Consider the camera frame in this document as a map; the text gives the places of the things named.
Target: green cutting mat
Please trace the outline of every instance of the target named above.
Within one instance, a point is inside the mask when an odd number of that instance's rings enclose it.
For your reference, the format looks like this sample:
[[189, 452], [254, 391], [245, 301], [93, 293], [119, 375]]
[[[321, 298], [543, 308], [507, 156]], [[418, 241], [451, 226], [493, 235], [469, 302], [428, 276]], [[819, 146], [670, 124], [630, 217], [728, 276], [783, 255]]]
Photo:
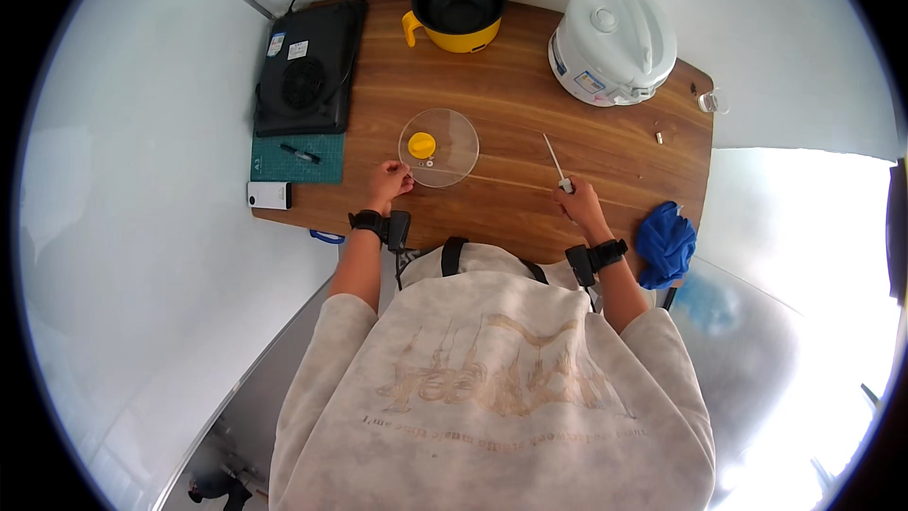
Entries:
[[[340, 184], [343, 171], [343, 134], [292, 135], [260, 139], [253, 135], [253, 182]], [[281, 144], [309, 152], [322, 159], [318, 164], [298, 159], [280, 149]]]

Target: hand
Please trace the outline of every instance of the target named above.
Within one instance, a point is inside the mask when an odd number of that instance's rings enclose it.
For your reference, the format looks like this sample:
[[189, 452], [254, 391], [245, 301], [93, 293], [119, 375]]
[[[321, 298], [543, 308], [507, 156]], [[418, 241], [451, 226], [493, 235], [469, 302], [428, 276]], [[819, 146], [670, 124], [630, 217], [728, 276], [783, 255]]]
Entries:
[[375, 170], [370, 186], [367, 210], [378, 211], [387, 218], [392, 213], [392, 199], [413, 189], [410, 165], [396, 160], [386, 160]]
[[561, 215], [577, 223], [591, 247], [615, 238], [602, 215], [596, 190], [582, 177], [571, 176], [574, 193], [568, 194], [560, 187], [552, 190], [552, 199], [559, 206]]

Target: blue handle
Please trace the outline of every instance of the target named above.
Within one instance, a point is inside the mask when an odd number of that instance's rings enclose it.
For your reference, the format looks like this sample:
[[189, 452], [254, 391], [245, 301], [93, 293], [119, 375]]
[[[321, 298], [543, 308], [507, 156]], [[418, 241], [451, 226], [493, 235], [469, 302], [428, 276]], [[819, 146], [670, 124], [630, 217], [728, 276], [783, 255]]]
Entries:
[[343, 235], [335, 235], [334, 233], [322, 233], [321, 231], [316, 231], [315, 229], [310, 229], [309, 234], [319, 241], [324, 241], [332, 245], [339, 245], [346, 239], [346, 237]]

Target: white power bank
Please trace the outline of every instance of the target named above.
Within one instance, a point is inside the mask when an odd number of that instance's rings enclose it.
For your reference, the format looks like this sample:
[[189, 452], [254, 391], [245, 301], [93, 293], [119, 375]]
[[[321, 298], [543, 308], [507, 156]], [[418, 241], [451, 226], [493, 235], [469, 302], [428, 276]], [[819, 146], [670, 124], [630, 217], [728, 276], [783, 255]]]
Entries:
[[292, 189], [289, 182], [249, 182], [246, 184], [246, 203], [250, 208], [289, 210]]

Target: sticker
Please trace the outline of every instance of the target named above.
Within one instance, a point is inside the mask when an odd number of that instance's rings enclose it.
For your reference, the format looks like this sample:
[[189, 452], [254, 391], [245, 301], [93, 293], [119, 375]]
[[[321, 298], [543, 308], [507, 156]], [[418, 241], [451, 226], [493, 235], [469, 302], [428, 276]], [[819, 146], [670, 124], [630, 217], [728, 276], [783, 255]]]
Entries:
[[280, 51], [280, 47], [283, 46], [283, 37], [286, 34], [287, 34], [287, 32], [279, 32], [279, 33], [271, 36], [271, 43], [268, 44], [268, 57], [269, 58], [273, 58], [274, 56], [278, 55], [278, 52]]
[[287, 49], [287, 61], [289, 62], [290, 60], [304, 57], [307, 50], [309, 50], [309, 40], [290, 44]]
[[568, 68], [565, 67], [565, 63], [561, 60], [561, 52], [559, 52], [559, 44], [556, 40], [556, 37], [559, 35], [559, 31], [556, 29], [552, 33], [552, 39], [549, 40], [549, 47], [552, 51], [552, 59], [555, 60], [555, 69], [559, 71], [559, 75], [564, 75], [568, 73]]
[[598, 91], [606, 88], [606, 86], [602, 84], [602, 81], [599, 81], [598, 79], [590, 75], [589, 71], [584, 71], [580, 75], [576, 76], [574, 78], [574, 81], [577, 85], [583, 87], [584, 91], [586, 91], [590, 95], [596, 94]]

